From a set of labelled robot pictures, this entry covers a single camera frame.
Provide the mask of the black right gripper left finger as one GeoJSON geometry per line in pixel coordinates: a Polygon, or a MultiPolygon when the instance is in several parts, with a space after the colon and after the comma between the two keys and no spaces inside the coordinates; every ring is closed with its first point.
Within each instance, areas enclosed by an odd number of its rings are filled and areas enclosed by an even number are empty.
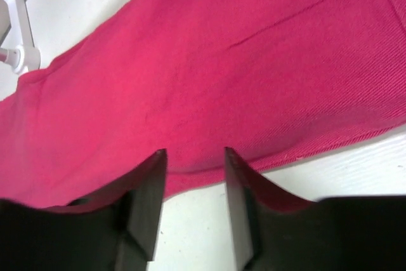
{"type": "Polygon", "coordinates": [[[2,270],[145,270],[153,260],[167,153],[66,206],[1,200],[2,270]]]}

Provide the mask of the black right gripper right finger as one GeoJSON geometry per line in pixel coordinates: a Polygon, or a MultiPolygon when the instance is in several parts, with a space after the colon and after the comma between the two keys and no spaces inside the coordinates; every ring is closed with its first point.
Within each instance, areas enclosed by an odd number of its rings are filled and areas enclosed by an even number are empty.
{"type": "Polygon", "coordinates": [[[405,197],[302,199],[225,149],[237,270],[404,270],[405,197]]]}

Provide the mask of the white clothes rack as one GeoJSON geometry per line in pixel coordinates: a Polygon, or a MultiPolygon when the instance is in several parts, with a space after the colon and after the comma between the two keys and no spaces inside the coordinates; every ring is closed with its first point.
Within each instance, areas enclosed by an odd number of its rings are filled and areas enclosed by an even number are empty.
{"type": "Polygon", "coordinates": [[[3,1],[8,7],[10,31],[16,39],[16,46],[9,49],[1,48],[1,62],[9,65],[17,75],[39,69],[41,54],[34,46],[25,0],[3,1]]]}

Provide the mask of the pink trousers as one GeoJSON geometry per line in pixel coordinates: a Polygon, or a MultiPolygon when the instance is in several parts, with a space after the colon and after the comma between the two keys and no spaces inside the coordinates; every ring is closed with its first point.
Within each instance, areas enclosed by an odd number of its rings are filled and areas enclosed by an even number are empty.
{"type": "Polygon", "coordinates": [[[64,205],[169,156],[166,194],[405,124],[405,0],[130,0],[1,102],[1,197],[64,205]]]}

